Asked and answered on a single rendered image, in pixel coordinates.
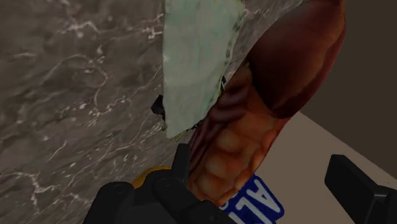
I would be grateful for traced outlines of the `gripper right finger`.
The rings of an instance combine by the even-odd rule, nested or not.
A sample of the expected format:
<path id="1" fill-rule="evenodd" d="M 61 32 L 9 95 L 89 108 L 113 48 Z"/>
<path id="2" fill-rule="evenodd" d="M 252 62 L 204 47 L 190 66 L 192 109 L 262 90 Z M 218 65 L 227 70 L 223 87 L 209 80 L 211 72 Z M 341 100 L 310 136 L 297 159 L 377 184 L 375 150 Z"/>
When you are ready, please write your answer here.
<path id="1" fill-rule="evenodd" d="M 330 157 L 324 183 L 355 224 L 397 224 L 397 189 L 378 185 L 345 155 Z"/>

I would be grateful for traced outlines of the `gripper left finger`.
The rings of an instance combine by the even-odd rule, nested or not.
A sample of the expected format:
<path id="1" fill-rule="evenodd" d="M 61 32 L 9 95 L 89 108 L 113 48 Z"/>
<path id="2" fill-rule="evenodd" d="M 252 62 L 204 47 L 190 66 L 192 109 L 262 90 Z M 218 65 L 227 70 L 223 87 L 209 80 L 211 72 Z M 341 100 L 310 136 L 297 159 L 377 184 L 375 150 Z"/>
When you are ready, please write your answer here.
<path id="1" fill-rule="evenodd" d="M 82 224 L 236 224 L 209 200 L 187 189 L 190 147 L 180 143 L 171 169 L 150 172 L 144 183 L 103 185 Z"/>

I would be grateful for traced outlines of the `blue box with white lettering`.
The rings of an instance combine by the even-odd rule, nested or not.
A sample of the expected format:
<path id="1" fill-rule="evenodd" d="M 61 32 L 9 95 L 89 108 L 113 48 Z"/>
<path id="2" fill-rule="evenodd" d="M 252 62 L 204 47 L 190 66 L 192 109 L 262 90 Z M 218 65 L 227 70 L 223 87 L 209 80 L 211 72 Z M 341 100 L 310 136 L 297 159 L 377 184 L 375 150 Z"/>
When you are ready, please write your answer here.
<path id="1" fill-rule="evenodd" d="M 220 209 L 236 224 L 276 224 L 284 216 L 281 203 L 255 174 Z"/>

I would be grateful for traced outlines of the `yellow round object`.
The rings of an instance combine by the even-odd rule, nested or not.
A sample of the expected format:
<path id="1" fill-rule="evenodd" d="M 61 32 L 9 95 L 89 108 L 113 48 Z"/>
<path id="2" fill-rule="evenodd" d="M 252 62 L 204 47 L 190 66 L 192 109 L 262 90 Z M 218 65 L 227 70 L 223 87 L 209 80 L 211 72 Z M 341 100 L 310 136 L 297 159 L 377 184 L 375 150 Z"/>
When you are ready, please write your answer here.
<path id="1" fill-rule="evenodd" d="M 135 189 L 141 187 L 147 177 L 147 175 L 151 172 L 154 171 L 160 171 L 160 170 L 170 170 L 171 166 L 169 165 L 157 165 L 154 167 L 151 167 L 149 169 L 146 169 L 145 171 L 143 171 L 140 175 L 138 175 L 132 182 L 131 184 L 133 185 L 133 187 Z"/>

